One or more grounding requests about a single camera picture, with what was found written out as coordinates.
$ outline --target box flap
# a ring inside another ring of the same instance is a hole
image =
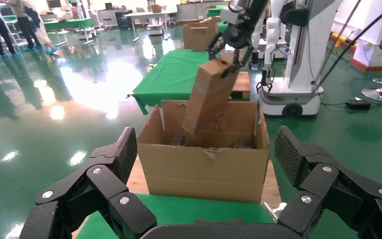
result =
[[[269,134],[267,133],[266,119],[264,118],[263,110],[260,108],[260,119],[257,124],[257,142],[258,149],[269,150]]]
[[[160,109],[156,106],[151,112],[146,124],[137,138],[138,143],[162,144],[163,143],[163,123]]]
[[[187,101],[162,101],[165,129],[183,130],[182,122],[187,106]],[[230,101],[224,115],[215,122],[204,126],[201,130],[254,134],[256,114],[256,102]]]
[[[215,58],[211,61],[208,61],[199,67],[211,75],[217,75],[224,72],[228,67],[233,63],[234,53],[229,52],[223,54],[220,58]]]
[[[162,101],[163,122],[165,129],[183,130],[182,121],[188,101]]]

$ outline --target white wall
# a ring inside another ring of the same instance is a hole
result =
[[[365,12],[366,20],[362,29],[367,27],[375,18],[382,14],[382,0],[378,2],[372,2],[368,11]],[[372,26],[361,37],[359,47],[354,54],[354,59],[362,62],[364,65],[368,65],[368,61],[372,66],[382,66],[382,50],[379,48],[379,44],[382,40],[382,19]]]
[[[37,8],[40,12],[48,11],[49,7],[46,0],[35,0]],[[136,11],[137,7],[142,7],[147,9],[147,0],[90,0],[90,3],[93,5],[94,9],[101,10],[104,9],[104,4],[106,2],[111,2],[114,7],[121,7],[125,5],[127,9]],[[167,5],[169,7],[176,7],[177,4],[180,4],[180,0],[156,0],[158,5]],[[61,0],[62,6],[67,6],[65,0]]]
[[[370,6],[374,0],[362,0],[357,10],[352,15],[351,20],[348,23],[348,26],[345,28],[343,32],[343,36],[348,37],[349,39],[353,39],[354,33],[351,34],[352,31],[356,31],[358,29],[363,29],[365,26],[365,22],[367,20],[367,12],[370,9]],[[342,4],[336,13],[335,22],[332,25],[331,31],[340,32],[342,30],[343,25],[347,21],[349,15],[351,14],[352,9],[355,7],[356,0],[343,0]]]

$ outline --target wooden board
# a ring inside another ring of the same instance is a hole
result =
[[[239,72],[232,89],[232,95],[242,95],[242,99],[250,99],[251,86],[250,74],[248,72]]]

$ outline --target open cardboard box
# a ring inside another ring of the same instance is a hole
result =
[[[181,127],[187,104],[162,102],[163,117],[156,107],[138,137],[150,194],[260,203],[269,139],[257,103],[229,102],[223,116],[194,135]],[[185,146],[171,145],[178,135]],[[254,149],[231,148],[236,141]]]

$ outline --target black device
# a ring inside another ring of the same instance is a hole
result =
[[[125,15],[132,13],[132,10],[123,10],[115,12],[116,22],[120,29],[132,28],[131,17],[126,17]]]
[[[48,0],[47,5],[49,6],[49,8],[62,7],[60,0]]]
[[[343,167],[323,147],[279,128],[275,156],[298,192],[277,224],[201,223],[157,226],[156,217],[126,183],[137,155],[135,130],[95,149],[80,170],[40,192],[19,239],[70,239],[99,211],[120,239],[306,239],[325,209],[361,239],[382,239],[382,185]]]
[[[351,100],[346,101],[346,107],[351,110],[369,110],[371,108],[371,103],[365,100]]]
[[[113,9],[113,6],[112,6],[112,3],[111,2],[107,2],[104,4],[104,7],[106,10],[112,10]]]

